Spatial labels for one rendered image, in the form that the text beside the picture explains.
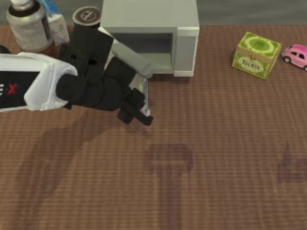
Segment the red letter x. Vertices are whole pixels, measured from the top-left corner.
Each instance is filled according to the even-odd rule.
[[[14,85],[10,84],[10,90],[8,91],[8,95],[16,94],[15,92],[16,87],[17,87],[17,84],[14,84]]]

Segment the pink car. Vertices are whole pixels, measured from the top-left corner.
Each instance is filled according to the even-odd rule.
[[[307,47],[294,44],[286,48],[282,52],[282,57],[285,62],[292,63],[295,66],[303,68],[307,71]]]

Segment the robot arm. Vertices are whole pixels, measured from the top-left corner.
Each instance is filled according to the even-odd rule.
[[[124,123],[136,118],[149,126],[153,118],[142,112],[147,106],[146,95],[131,86],[140,70],[133,68],[133,61],[126,63],[113,55],[114,44],[118,41],[109,34],[76,26],[70,44],[61,48],[58,59],[3,52],[0,112],[72,109],[78,105],[105,111],[119,109],[118,118]],[[149,78],[148,68],[145,72]]]

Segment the box opening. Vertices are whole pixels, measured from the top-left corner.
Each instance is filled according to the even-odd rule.
[[[173,35],[169,34],[112,34],[119,42],[149,60],[155,73],[173,72],[172,47]]]

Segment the green box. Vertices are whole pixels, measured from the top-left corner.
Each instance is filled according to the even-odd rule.
[[[282,45],[246,32],[236,47],[232,66],[261,79],[267,79]]]

